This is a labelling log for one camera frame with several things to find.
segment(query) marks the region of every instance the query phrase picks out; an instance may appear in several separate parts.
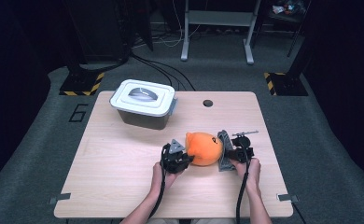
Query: human hand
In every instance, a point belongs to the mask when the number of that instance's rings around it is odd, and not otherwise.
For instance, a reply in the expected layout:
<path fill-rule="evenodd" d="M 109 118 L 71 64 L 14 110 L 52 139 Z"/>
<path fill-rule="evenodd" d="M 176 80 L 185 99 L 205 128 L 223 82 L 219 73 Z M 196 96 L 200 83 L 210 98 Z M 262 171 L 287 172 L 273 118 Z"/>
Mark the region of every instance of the human hand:
<path fill-rule="evenodd" d="M 231 164 L 237 170 L 238 176 L 243 180 L 246 171 L 246 162 L 241 163 L 235 160 L 231 160 Z M 252 158 L 248 168 L 248 179 L 246 180 L 246 191 L 248 194 L 257 193 L 260 195 L 259 178 L 260 178 L 260 162 L 257 158 Z"/>
<path fill-rule="evenodd" d="M 152 183 L 150 186 L 149 194 L 155 195 L 156 197 L 159 196 L 161 190 L 161 181 L 162 181 L 162 170 L 161 165 L 159 162 L 156 162 L 153 165 L 153 176 L 152 176 Z M 170 174 L 167 173 L 165 176 L 165 186 L 164 191 L 168 190 L 173 184 L 176 178 L 181 175 L 183 171 L 177 174 Z"/>

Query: wooden tabletop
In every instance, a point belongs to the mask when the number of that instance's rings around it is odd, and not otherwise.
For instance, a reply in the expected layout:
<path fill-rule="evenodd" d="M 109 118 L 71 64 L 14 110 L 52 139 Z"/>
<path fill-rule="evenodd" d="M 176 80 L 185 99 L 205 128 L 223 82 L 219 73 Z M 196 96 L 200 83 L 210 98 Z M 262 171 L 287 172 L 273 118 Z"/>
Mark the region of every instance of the wooden tabletop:
<path fill-rule="evenodd" d="M 270 217 L 292 215 L 291 204 L 276 198 L 287 189 L 253 92 L 178 91 L 175 112 L 160 131 L 125 124 L 109 103 L 113 93 L 98 95 L 63 186 L 62 193 L 71 193 L 70 199 L 57 202 L 56 217 L 126 217 L 147 195 L 152 167 L 165 144 L 175 139 L 185 145 L 187 132 L 217 135 L 222 130 L 230 136 L 259 131 L 247 137 L 261 163 L 262 199 Z M 206 107 L 204 100 L 214 104 Z M 153 217 L 235 217 L 240 187 L 236 172 L 220 172 L 217 163 L 190 165 L 164 194 Z M 246 194 L 241 217 L 249 217 Z"/>

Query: storage bin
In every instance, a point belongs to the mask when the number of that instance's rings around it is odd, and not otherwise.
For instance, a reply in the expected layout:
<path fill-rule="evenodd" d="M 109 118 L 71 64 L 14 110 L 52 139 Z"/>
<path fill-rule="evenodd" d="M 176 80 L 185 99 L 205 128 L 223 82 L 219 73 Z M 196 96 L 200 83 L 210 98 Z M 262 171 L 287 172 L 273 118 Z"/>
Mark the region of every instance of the storage bin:
<path fill-rule="evenodd" d="M 175 109 L 174 97 L 175 90 L 171 86 L 127 79 L 115 90 L 110 104 L 125 123 L 161 130 Z"/>

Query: white metal stand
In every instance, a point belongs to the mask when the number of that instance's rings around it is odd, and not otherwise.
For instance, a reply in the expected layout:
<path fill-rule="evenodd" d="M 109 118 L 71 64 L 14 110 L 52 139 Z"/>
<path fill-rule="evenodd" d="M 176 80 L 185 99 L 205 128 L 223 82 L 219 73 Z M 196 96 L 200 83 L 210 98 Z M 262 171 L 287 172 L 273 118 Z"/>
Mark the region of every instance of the white metal stand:
<path fill-rule="evenodd" d="M 221 12 L 221 11 L 199 11 L 189 10 L 189 0 L 185 5 L 185 38 L 183 42 L 181 60 L 188 59 L 189 52 L 189 25 L 205 24 L 205 25 L 226 25 L 226 26 L 245 26 L 249 27 L 246 39 L 243 40 L 245 48 L 246 62 L 254 63 L 250 42 L 255 28 L 256 19 L 261 0 L 257 0 L 253 12 Z"/>

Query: orange pumpkin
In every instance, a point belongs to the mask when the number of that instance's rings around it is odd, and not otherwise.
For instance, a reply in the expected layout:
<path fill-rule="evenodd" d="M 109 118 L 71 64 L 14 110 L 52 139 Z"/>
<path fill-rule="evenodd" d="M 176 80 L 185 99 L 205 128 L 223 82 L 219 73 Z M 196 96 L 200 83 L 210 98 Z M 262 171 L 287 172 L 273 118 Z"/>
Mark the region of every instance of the orange pumpkin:
<path fill-rule="evenodd" d="M 209 133 L 186 133 L 185 146 L 188 155 L 194 156 L 191 163 L 199 166 L 215 163 L 223 150 L 220 139 Z"/>

